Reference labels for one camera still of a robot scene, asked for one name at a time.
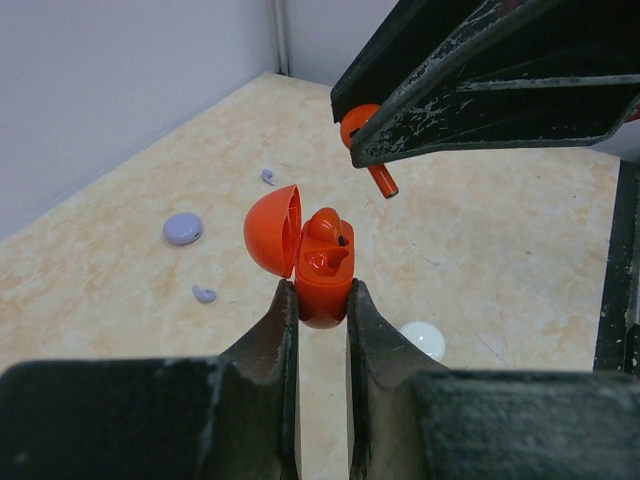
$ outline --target earbud case lid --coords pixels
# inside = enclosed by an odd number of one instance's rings
[[[268,272],[289,278],[300,247],[302,207],[297,185],[258,200],[244,220],[244,243],[251,258]]]

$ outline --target beige tile floor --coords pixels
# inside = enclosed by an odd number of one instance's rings
[[[326,87],[264,75],[0,244],[0,366],[27,358],[200,355],[266,310],[277,278],[242,223],[297,183],[305,219],[356,232],[356,275],[400,327],[435,324],[453,368],[588,370],[618,161],[586,149],[448,152],[389,165],[384,200],[350,165]],[[200,240],[162,241],[189,210]],[[215,288],[197,303],[191,286]],[[306,479],[346,478],[344,325],[301,328]]]

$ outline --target scratched black metal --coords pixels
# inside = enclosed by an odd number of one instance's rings
[[[618,187],[609,239],[607,270],[602,293],[602,307],[593,362],[594,370],[625,370],[625,338],[638,309],[638,283],[633,271],[640,258],[635,258],[638,228],[640,165],[620,162]]]
[[[382,105],[353,137],[353,165],[610,137],[640,101],[636,9],[634,0],[401,0],[332,90],[335,121]]]
[[[624,371],[640,378],[640,325],[634,324],[627,332]]]
[[[426,478],[412,391],[423,370],[445,369],[376,309],[354,280],[347,315],[347,418],[351,479]]]
[[[350,478],[606,478],[640,471],[630,375],[453,371],[409,344],[361,281],[349,300]]]
[[[0,478],[297,480],[297,301],[219,357],[41,361],[0,377]]]

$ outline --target black metal frame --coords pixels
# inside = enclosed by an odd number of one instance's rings
[[[640,375],[638,279],[640,164],[621,161],[609,240],[594,371]]]
[[[593,145],[640,102],[635,0],[400,0],[331,91],[380,110],[356,168],[443,150]]]

